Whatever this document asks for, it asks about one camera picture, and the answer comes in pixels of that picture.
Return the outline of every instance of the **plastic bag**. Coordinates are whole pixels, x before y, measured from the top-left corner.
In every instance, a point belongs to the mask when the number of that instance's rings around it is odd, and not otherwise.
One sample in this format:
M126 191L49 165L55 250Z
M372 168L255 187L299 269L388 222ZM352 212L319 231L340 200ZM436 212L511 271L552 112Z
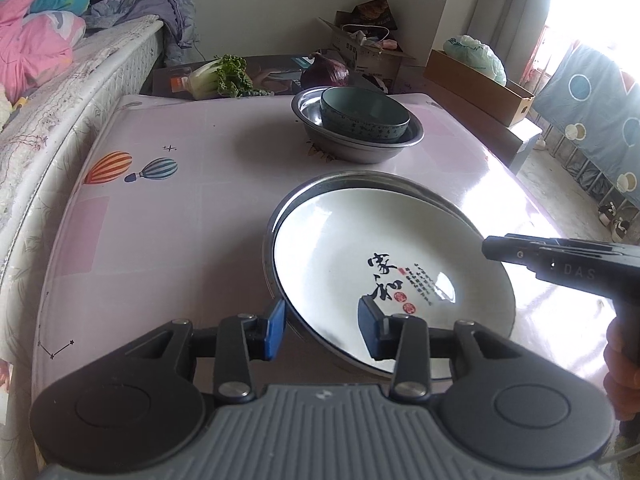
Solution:
M488 45L474 40L471 36L458 36L447 40L444 44L444 52L447 56L478 70L489 79L505 86L507 75L504 66L498 56Z

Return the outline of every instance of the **cardboard box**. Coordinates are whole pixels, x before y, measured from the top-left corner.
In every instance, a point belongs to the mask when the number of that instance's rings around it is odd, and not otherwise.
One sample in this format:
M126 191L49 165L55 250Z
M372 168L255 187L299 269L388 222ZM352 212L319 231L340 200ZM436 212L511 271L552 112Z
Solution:
M514 174L518 173L542 133L542 128L526 118L509 127L501 124L469 101L427 79L421 66L400 67L394 94L407 93L423 93L431 97Z
M344 58L347 67L357 73L371 74L382 79L391 89L403 60L413 59L402 50L383 50L372 46L360 46L340 27L350 22L351 13L338 11L333 23L322 20L331 28L331 45Z
M513 81L507 81L507 86L499 85L440 50L431 51L424 76L484 110L505 126L513 126L523 120L533 104L534 95Z

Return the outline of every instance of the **mattress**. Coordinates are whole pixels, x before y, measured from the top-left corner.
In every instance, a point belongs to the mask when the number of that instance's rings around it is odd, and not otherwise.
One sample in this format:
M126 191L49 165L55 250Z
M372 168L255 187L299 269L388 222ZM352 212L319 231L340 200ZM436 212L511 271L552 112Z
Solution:
M0 479L33 478L28 428L40 291L62 213L110 111L137 93L162 52L156 16L85 38L70 70L35 92L0 133L0 359L13 365L0 425Z

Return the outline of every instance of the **ceramic bowl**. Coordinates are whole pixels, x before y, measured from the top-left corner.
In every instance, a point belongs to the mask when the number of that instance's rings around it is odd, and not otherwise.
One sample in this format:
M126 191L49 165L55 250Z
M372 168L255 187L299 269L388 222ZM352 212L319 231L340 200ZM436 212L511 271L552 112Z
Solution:
M385 315L411 314L434 328L459 319L508 337L515 298L502 264L485 259L482 235L439 195L395 175L343 171L290 193L271 217L264 266L274 296L328 349L386 376L358 326L371 294ZM432 360L433 378L450 377Z
M358 164L377 164L398 155L402 150L415 146L424 139L424 131L418 118L409 112L409 125L396 142L369 142L353 139L327 130L322 124L320 96L327 87L305 90L296 95L292 102L293 112L305 126L309 139L325 153L340 160Z
M365 88L336 86L322 92L324 127L354 139L395 142L409 125L409 111L399 102Z

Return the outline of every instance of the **metal basin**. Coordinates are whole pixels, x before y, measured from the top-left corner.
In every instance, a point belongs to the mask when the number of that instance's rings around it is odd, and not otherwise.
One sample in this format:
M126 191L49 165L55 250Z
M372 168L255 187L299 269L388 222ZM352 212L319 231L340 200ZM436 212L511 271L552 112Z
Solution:
M376 207L381 204L378 198L384 198L383 195L389 195L389 192L391 192L391 195L401 195L409 198L412 202L419 202L412 203L412 208L405 211L406 214L402 214L398 218L396 218L394 214L391 214L388 217L391 218L388 224L389 229L385 228L385 224L381 218L371 216L375 218L378 234L370 235L371 233L363 227L361 222L356 223L357 227L351 228L349 222L340 221L338 218L338 216L340 216L340 208L331 209L330 207L319 206L322 201L324 201L324 205L327 206L328 202L326 202L326 199L330 198L331 195L335 196L336 194L343 194L345 192L353 194L353 191L364 191L366 193L369 191L376 192L375 200L372 202L376 204ZM297 223L296 225L299 227L297 230L294 229L292 231L289 229L287 222L291 224L290 220L293 219L294 223L296 223L296 216L300 211L305 210L309 204L317 205L318 207L313 206L310 209L318 210L322 215L325 215L326 218L321 222L311 222L310 224ZM347 209L351 211L363 209L361 208L361 202L349 199L343 202L343 205L345 204ZM418 209L420 209L421 212L428 210L428 214L422 216L421 213L418 213ZM431 307L431 303L428 304L429 306L423 305L426 309L423 311L423 313L427 314L426 318L429 319L430 322L434 321L435 317L437 317L437 309L442 307L443 304L446 306L446 310L443 311L447 313L446 317L456 317L454 310L460 307L460 301L463 303L467 301L469 306L473 308L473 312L465 312L464 316L460 317L460 319L481 319L480 322L500 335L505 337L510 335L515 317L515 300L510 280L501 264L493 266L492 269L488 269L487 264L489 262L486 262L484 256L481 254L482 235L470 220L456 206L449 203L443 197L410 180L377 171L351 170L317 177L293 190L276 208L268 225L268 232L262 247L265 276L272 296L275 298L283 298L287 302L290 309L290 316L288 317L289 323L294 327L300 337L307 339L306 335L311 336L324 345L325 348L366 374L377 377L389 377L393 363L373 362L368 356L368 353L362 354L357 349L358 342L362 341L362 335L360 334L355 317L351 316L353 318L351 321L353 322L350 322L348 316L355 312L358 298L362 294L370 293L367 286L371 285L370 288L372 288L373 283L370 273L373 272L374 268L371 264L367 265L365 260L363 260L364 265L362 265L359 251L367 249L364 252L368 255L370 252L368 251L369 245L377 245L380 243L385 247L385 251L389 252L389 254L385 254L385 256L397 258L398 251L396 247L398 246L392 242L384 242L382 240L383 236L380 233L401 231L402 229L399 229L398 222L414 214L420 216L420 221L418 222L420 227L418 231L414 233L415 237L411 238L415 243L412 241L410 246L412 250L418 250L415 248L425 243L429 247L425 253L428 253L429 256L427 258L418 256L415 261L417 261L419 265L422 265L424 269L427 269L427 265L420 264L420 261L427 261L433 257L432 263L450 277L450 285L458 292L457 300L454 298L454 295L449 293L450 297L453 298L447 300L449 303L447 303L447 301L442 303L440 300L436 300L433 302L433 308ZM458 232L460 236L452 237L451 234L446 235L440 228L437 228L434 230L434 235L428 236L428 241L425 242L426 238L424 238L424 236L420 238L420 232L424 231L425 226L429 224L430 221L428 218L431 218L431 215L437 215L441 218L444 217L445 224L455 225L456 228L460 229ZM337 221L340 225L331 224L334 221ZM302 248L302 251L305 251L303 244L298 244L296 237L290 235L293 232L298 232L302 234L303 237L320 240L322 236L315 238L313 229L307 228L309 225L316 225L321 231L327 227L326 232L329 234L339 234L343 229L348 231L347 238L338 242L334 240L332 243L324 243L327 242L327 240L323 238L324 242L317 243L314 251L326 250L327 254L333 254L334 250L341 252L346 246L349 246L349 249L346 256L346 253L344 253L343 256L338 259L333 257L329 258L332 262L329 266L322 264L323 260L320 252L314 252L314 254L309 252L308 256L311 257L316 264L319 264L320 267L323 267L322 269L314 269L312 267L315 264L307 265L303 263L304 258L300 258L298 254L290 253L290 257L287 258L288 261L297 266L298 270L305 276L298 280L298 283L305 284L302 288L306 291L305 293L309 294L309 297L301 299L295 290L296 286L293 288L290 286L292 274L287 270L286 262L285 265L282 266L283 260L280 258L280 264L278 264L278 254L280 254L280 256L283 254L282 250L278 249L278 241L280 241L281 246L299 246ZM466 242L468 240L466 240L465 237L469 238L472 242L467 244ZM438 251L435 250L435 247L440 243L443 243L445 246L451 245L451 250L449 251L449 249L447 249L447 254L436 258L435 255L438 254ZM465 254L458 254L458 252L456 252L456 249L453 248L453 245L456 243L464 246L463 252L465 252ZM355 258L356 261L352 262L350 260L352 257ZM460 264L462 266L469 265L476 269L473 261L478 258L481 260L484 271L487 272L487 275L482 278L472 276L467 279L467 276L472 275L472 273L467 274L462 270L460 270L460 275L456 277L455 273L458 272L458 270L450 272L445 268L446 265L449 265L445 262L453 259L456 260L451 264L454 267ZM333 272L332 269L337 268L337 266L342 266L342 270L340 272ZM383 271L381 272L383 276L391 277L396 270L391 269L388 274L383 273ZM396 278L403 281L408 279L404 275L396 276L394 279ZM435 281L436 285L438 285L440 279ZM485 297L484 299L487 300L485 302L481 299L479 292L478 294L471 294L470 288L468 290L467 288L476 286L472 285L471 282L479 287L478 290L484 288L483 294L488 294L491 298ZM421 317L418 303L410 299L410 289L411 287L405 283L402 287L398 288L398 291L402 291L401 295L406 296L413 302L411 306L417 307L417 311L414 312L414 314ZM330 292L331 294L334 292L339 293L334 298L335 301L325 301L322 299L322 295L326 292ZM400 307L400 303L395 303L399 301L395 297L393 300L390 300L389 298L384 299L380 296L378 301L379 306L383 310L388 308L389 304L392 304L391 308L395 306L404 309L404 306ZM331 312L335 314L333 307L339 307L343 312L350 312L351 314L347 315L346 321L342 320L339 316L331 315ZM325 320L328 323L332 323L333 321L331 320L334 320L335 323L334 326L331 327L326 324L325 326L319 326L317 324L318 319L322 319L322 323L325 323ZM453 318L448 319L448 321L444 323L446 326L442 326L443 320L441 319L435 323L435 326L441 325L440 328L449 328L448 325L452 324L453 320ZM434 379L447 379L450 377L449 363L445 360L432 360L431 369Z
M322 126L320 99L322 92L330 88L321 86L300 92L293 98L291 108L300 118L311 142L320 150L341 160L359 164L376 164L393 158L409 146L418 144L424 138L424 131L418 118L409 111L409 126L398 142L382 143L351 139L333 133Z

